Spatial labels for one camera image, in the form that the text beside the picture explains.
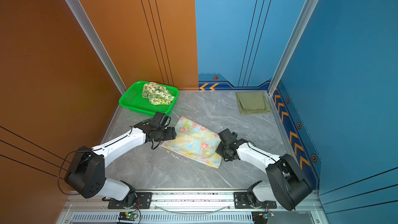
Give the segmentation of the pastel floral skirt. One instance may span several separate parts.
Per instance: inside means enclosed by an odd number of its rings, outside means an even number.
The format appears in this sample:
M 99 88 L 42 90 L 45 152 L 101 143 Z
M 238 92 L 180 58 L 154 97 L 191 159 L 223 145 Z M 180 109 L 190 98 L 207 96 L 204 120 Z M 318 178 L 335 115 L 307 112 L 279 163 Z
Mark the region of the pastel floral skirt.
M 176 138 L 161 147 L 212 168 L 219 168 L 222 157 L 216 153 L 219 135 L 184 116 L 175 125 Z

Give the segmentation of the lemon print skirt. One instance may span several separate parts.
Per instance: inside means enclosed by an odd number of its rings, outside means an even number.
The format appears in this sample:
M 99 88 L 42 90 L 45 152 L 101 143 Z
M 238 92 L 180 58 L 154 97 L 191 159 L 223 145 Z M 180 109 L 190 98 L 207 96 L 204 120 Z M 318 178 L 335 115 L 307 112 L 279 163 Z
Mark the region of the lemon print skirt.
M 165 86 L 153 82 L 144 84 L 142 98 L 148 99 L 152 105 L 171 105 L 175 99 Z

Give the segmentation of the olive green skirt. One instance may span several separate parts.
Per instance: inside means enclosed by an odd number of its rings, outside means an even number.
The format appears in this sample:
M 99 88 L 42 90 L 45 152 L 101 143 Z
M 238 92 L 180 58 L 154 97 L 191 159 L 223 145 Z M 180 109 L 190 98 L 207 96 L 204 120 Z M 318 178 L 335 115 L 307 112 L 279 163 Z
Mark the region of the olive green skirt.
M 240 113 L 243 115 L 267 113 L 271 111 L 263 91 L 236 92 Z

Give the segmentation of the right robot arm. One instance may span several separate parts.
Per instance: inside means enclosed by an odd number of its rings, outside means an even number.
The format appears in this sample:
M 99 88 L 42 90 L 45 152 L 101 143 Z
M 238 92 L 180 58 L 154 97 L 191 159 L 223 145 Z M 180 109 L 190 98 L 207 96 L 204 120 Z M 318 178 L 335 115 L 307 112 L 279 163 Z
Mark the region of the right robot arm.
M 295 210 L 314 188 L 296 159 L 285 154 L 275 155 L 258 148 L 253 142 L 238 139 L 237 134 L 225 129 L 218 133 L 221 142 L 216 153 L 225 162 L 241 160 L 260 169 L 268 183 L 258 181 L 247 189 L 247 202 L 252 208 L 266 208 L 268 202 L 278 202 L 288 211 Z

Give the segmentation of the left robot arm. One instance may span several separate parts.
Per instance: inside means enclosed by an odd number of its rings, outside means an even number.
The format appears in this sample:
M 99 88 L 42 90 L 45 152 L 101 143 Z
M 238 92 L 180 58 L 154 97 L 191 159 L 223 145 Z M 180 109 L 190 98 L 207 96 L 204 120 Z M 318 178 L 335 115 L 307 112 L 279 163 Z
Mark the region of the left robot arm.
M 102 145 L 89 148 L 83 146 L 73 154 L 72 161 L 64 176 L 64 181 L 85 199 L 102 196 L 106 200 L 115 200 L 126 206 L 133 207 L 138 201 L 136 189 L 124 181 L 116 181 L 106 177 L 106 168 L 128 151 L 151 144 L 157 149 L 164 141 L 176 138 L 174 127 L 170 127 L 171 118 L 164 113 L 141 121 L 121 136 Z

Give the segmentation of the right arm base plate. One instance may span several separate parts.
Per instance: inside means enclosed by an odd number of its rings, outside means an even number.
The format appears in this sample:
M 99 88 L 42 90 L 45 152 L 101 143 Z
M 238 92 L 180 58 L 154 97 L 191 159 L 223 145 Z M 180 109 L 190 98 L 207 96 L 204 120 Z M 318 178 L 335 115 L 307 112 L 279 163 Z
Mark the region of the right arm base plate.
M 255 200 L 254 196 L 249 194 L 248 192 L 235 192 L 234 196 L 234 204 L 237 209 L 244 208 L 257 208 L 257 209 L 277 209 L 277 204 L 275 201 L 264 201 L 260 202 Z

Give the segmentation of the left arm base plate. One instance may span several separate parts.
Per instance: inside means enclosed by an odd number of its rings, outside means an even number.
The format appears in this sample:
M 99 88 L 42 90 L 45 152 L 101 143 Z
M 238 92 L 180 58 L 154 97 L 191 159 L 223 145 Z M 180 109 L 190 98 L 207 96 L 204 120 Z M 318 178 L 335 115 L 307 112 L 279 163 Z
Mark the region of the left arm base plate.
M 108 209 L 149 209 L 152 201 L 152 192 L 136 192 L 136 198 L 132 203 L 110 199 Z

